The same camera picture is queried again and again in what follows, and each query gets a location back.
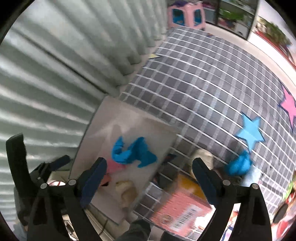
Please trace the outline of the dark blue towel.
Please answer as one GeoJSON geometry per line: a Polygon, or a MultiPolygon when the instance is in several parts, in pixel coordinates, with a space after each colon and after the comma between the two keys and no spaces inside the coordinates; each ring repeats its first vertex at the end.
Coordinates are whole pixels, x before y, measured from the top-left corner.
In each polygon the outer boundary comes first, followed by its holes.
{"type": "Polygon", "coordinates": [[[228,176],[243,176],[250,170],[251,165],[250,154],[243,151],[235,160],[225,166],[224,171],[228,176]]]}

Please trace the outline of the beige plush cloth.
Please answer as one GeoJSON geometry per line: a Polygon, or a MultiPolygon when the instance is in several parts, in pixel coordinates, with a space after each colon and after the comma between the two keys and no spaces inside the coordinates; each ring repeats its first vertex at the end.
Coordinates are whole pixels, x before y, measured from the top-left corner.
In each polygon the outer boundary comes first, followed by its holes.
{"type": "Polygon", "coordinates": [[[129,208],[137,198],[137,189],[130,180],[116,182],[116,193],[120,196],[120,204],[122,208],[129,208]]]}

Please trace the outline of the pink sponge block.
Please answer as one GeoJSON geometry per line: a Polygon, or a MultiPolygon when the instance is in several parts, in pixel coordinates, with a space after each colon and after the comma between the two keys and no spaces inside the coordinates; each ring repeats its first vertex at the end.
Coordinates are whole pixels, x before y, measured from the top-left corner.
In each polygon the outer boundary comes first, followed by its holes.
{"type": "Polygon", "coordinates": [[[119,164],[113,161],[112,159],[107,160],[107,170],[106,170],[107,174],[116,173],[118,171],[124,170],[125,168],[126,168],[125,165],[119,164]]]}

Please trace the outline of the blue rubber glove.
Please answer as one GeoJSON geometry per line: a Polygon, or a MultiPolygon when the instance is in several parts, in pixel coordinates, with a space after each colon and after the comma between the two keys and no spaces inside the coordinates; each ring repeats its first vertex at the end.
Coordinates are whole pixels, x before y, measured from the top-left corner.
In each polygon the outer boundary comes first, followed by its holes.
{"type": "Polygon", "coordinates": [[[111,151],[113,161],[123,165],[140,161],[137,167],[144,168],[158,160],[157,156],[149,150],[144,137],[137,138],[126,150],[123,150],[124,145],[123,137],[120,136],[111,151]]]}

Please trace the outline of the light blue fluffy duster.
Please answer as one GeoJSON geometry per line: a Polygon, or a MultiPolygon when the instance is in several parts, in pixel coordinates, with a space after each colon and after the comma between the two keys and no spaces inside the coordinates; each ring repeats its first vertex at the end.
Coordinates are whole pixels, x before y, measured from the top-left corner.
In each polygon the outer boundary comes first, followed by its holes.
{"type": "Polygon", "coordinates": [[[254,165],[252,165],[249,171],[243,176],[241,185],[249,187],[252,183],[259,184],[262,175],[262,171],[254,165]]]}

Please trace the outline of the white polka dot cloth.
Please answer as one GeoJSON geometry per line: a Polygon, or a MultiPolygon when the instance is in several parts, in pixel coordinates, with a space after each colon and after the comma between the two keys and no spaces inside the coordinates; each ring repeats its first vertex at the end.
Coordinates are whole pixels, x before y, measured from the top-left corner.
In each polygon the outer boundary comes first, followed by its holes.
{"type": "Polygon", "coordinates": [[[212,170],[214,168],[214,157],[213,155],[205,149],[197,149],[191,154],[191,157],[188,161],[188,165],[190,166],[190,175],[192,178],[196,179],[193,173],[192,163],[196,158],[201,158],[205,165],[212,170]]]}

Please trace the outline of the orange cardboard box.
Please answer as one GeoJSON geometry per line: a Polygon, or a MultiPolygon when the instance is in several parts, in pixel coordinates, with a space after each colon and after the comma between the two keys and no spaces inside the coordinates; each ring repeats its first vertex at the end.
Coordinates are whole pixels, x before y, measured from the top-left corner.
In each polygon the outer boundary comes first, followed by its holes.
{"type": "Polygon", "coordinates": [[[212,207],[199,184],[179,173],[149,219],[168,232],[186,237],[195,229],[196,218],[211,211],[212,207]]]}

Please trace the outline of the person legs in jeans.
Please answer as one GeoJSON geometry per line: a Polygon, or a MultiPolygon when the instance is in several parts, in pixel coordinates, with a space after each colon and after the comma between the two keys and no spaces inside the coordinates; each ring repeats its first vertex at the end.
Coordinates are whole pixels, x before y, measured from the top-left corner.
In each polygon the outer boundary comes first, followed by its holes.
{"type": "Polygon", "coordinates": [[[129,229],[121,236],[116,238],[116,241],[148,241],[151,234],[151,226],[143,219],[138,219],[132,222],[129,229]]]}

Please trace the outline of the grey storage box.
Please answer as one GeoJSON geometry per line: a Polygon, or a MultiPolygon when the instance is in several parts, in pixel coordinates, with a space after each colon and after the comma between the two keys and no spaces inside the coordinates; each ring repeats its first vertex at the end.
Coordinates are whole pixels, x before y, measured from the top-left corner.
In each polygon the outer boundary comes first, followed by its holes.
{"type": "Polygon", "coordinates": [[[104,158],[108,185],[99,184],[91,204],[120,224],[143,196],[176,137],[177,130],[162,120],[106,97],[79,145],[69,178],[77,179],[104,158]]]}

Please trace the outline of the grey green curtain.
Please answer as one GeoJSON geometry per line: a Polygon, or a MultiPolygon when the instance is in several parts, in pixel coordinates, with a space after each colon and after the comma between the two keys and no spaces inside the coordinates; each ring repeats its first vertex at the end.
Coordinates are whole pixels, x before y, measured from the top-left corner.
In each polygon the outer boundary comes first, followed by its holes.
{"type": "Polygon", "coordinates": [[[29,168],[74,157],[102,99],[167,31],[166,1],[1,1],[1,214],[17,217],[6,141],[29,168]]]}

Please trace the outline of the grey checked star rug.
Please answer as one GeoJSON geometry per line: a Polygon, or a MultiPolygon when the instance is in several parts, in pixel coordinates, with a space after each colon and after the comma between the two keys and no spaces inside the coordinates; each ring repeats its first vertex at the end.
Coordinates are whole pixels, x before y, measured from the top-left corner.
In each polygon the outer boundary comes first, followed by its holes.
{"type": "Polygon", "coordinates": [[[264,141],[251,152],[269,214],[281,203],[295,169],[295,128],[279,106],[279,78],[247,51],[207,32],[172,30],[120,99],[179,129],[174,158],[160,169],[161,186],[178,172],[189,173],[198,149],[213,155],[215,168],[235,159],[247,143],[237,137],[243,116],[260,118],[264,141]]]}

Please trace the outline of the green potted plant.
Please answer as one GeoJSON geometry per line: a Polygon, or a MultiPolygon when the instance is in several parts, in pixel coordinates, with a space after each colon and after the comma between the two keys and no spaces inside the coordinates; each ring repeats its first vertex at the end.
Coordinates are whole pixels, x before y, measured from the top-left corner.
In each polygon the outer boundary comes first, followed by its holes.
{"type": "Polygon", "coordinates": [[[264,18],[257,18],[255,32],[276,46],[287,47],[291,44],[290,39],[288,39],[276,24],[268,22],[264,18]]]}

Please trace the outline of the dark glass shelf cabinet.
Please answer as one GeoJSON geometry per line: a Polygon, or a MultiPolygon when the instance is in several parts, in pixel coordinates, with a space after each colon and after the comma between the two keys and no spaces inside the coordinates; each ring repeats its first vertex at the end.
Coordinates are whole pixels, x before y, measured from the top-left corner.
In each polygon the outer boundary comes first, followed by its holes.
{"type": "Polygon", "coordinates": [[[202,1],[206,22],[247,39],[251,31],[258,0],[202,1]]]}

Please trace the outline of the pink plastic stool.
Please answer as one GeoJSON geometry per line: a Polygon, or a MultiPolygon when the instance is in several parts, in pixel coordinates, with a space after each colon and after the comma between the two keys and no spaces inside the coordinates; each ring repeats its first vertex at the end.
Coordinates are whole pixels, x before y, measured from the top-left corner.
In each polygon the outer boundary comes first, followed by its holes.
{"type": "Polygon", "coordinates": [[[168,7],[168,27],[205,30],[206,18],[201,1],[175,1],[168,7]]]}

